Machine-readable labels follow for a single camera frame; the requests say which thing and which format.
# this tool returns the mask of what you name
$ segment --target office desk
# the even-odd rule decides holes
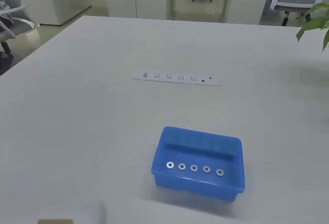
[[[326,223],[329,51],[321,31],[297,31],[82,17],[0,77],[0,222],[100,199],[108,224]],[[136,81],[136,68],[222,86]],[[242,140],[234,204],[155,186],[165,126]]]

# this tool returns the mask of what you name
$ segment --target metal washer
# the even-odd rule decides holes
[[[178,165],[178,168],[179,168],[180,170],[185,170],[186,166],[185,166],[184,163],[180,163],[180,164]]]
[[[172,169],[174,167],[174,163],[172,161],[167,162],[167,168]]]
[[[202,169],[205,173],[210,173],[210,171],[211,171],[209,166],[204,166]]]
[[[223,175],[224,175],[224,170],[222,170],[222,169],[217,169],[217,170],[216,170],[216,174],[217,174],[218,176],[223,176]]]
[[[197,167],[197,165],[191,165],[190,169],[192,172],[196,172],[198,170],[198,167]]]

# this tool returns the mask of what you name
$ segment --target blue plastic tray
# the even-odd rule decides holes
[[[186,168],[179,169],[183,163]],[[152,174],[158,186],[234,201],[245,188],[242,145],[238,138],[165,127]]]

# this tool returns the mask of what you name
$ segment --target power strip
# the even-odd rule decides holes
[[[220,82],[216,76],[206,76],[206,75],[201,76],[201,75],[193,75],[193,74],[157,72],[157,71],[148,71],[148,70],[135,70],[133,72],[133,79],[156,81],[156,82],[179,83],[179,84],[220,86]]]

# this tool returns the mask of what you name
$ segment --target green plant leaf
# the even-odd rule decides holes
[[[304,34],[305,30],[303,30],[303,28],[301,28],[298,33],[296,34],[297,37],[297,41],[299,42],[300,38],[302,38],[303,34]]]
[[[312,12],[315,12],[317,10],[326,10],[325,16],[326,17],[329,16],[329,3],[318,3],[318,4],[315,4],[305,14],[312,13]],[[298,19],[298,21],[301,22],[301,23],[305,23],[306,17],[305,16],[301,16]]]
[[[311,21],[308,21],[307,23],[305,23],[302,26],[302,28],[300,29],[300,31],[298,31],[298,33],[296,34],[298,42],[299,42],[300,38],[303,36],[305,31],[322,28],[322,26],[325,25],[327,20],[328,20],[328,17],[316,17],[316,18],[312,19]]]
[[[312,6],[306,12],[306,14],[311,13],[311,12],[314,12],[314,11],[317,11],[317,10],[329,10],[329,3],[318,3],[318,4],[315,4],[314,6]]]
[[[327,33],[325,34],[324,39],[323,39],[323,48],[322,48],[322,52],[323,52],[324,49],[327,47],[328,43],[329,43],[329,30],[327,31]]]
[[[321,27],[321,30],[324,30],[324,29],[329,29],[329,21],[325,22],[325,24]]]

